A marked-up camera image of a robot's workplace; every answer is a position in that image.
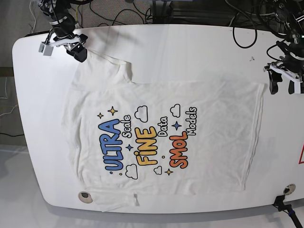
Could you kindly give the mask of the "red triangle sticker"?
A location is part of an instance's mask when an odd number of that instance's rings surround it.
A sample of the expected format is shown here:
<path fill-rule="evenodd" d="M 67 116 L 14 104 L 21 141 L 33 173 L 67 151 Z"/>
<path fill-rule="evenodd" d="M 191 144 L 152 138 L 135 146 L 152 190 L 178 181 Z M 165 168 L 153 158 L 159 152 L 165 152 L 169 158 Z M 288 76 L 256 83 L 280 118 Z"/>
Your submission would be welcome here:
<path fill-rule="evenodd" d="M 298 164 L 304 164 L 304 145 L 301 150 L 300 159 Z"/>

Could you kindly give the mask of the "white printed T-shirt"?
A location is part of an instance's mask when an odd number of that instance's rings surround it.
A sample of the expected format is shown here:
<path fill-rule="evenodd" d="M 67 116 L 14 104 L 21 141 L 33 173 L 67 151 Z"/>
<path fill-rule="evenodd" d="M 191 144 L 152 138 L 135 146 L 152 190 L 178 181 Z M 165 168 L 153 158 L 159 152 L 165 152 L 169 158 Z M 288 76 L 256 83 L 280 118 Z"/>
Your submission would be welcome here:
<path fill-rule="evenodd" d="M 242 192 L 256 152 L 264 84 L 132 80 L 131 64 L 90 51 L 66 96 L 69 160 L 96 204 Z"/>

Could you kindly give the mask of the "aluminium frame stand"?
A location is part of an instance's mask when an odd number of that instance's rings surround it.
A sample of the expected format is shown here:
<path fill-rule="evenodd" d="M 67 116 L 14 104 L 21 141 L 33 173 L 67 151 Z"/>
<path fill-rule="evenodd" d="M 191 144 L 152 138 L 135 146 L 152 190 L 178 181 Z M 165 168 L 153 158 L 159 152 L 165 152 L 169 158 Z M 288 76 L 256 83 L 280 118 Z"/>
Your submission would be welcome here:
<path fill-rule="evenodd" d="M 172 19 L 173 1 L 172 0 L 151 0 L 149 1 L 152 23 L 169 24 Z"/>

